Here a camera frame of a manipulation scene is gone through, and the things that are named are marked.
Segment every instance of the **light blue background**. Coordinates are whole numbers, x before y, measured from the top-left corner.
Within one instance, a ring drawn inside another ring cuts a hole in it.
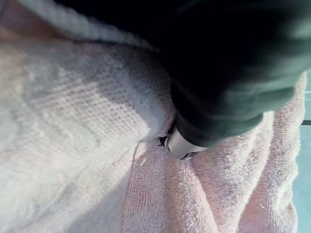
[[[305,120],[311,120],[311,72],[308,74]],[[300,126],[301,148],[293,201],[298,214],[298,233],[311,232],[311,125]]]

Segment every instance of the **white towel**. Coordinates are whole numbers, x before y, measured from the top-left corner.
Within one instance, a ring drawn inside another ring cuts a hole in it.
[[[0,21],[1,233],[296,232],[305,74],[254,130],[181,161],[157,146],[174,112],[154,54],[30,15],[11,1]]]

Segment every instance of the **silver metal object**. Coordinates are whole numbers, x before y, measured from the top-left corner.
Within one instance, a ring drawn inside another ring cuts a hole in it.
[[[162,139],[162,142],[171,155],[178,159],[190,159],[198,152],[206,150],[206,147],[196,146],[184,139],[177,128],[171,135]]]

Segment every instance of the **fabric texture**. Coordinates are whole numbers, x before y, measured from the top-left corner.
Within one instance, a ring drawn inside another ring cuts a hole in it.
[[[0,232],[296,232],[305,74],[255,129],[181,161],[158,146],[174,112],[156,55],[28,14],[10,1],[0,21]]]

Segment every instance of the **dark green fabric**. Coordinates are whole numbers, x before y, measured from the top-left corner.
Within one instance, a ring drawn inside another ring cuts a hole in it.
[[[311,65],[306,0],[58,0],[148,39],[172,80],[177,127],[213,146],[254,128]]]

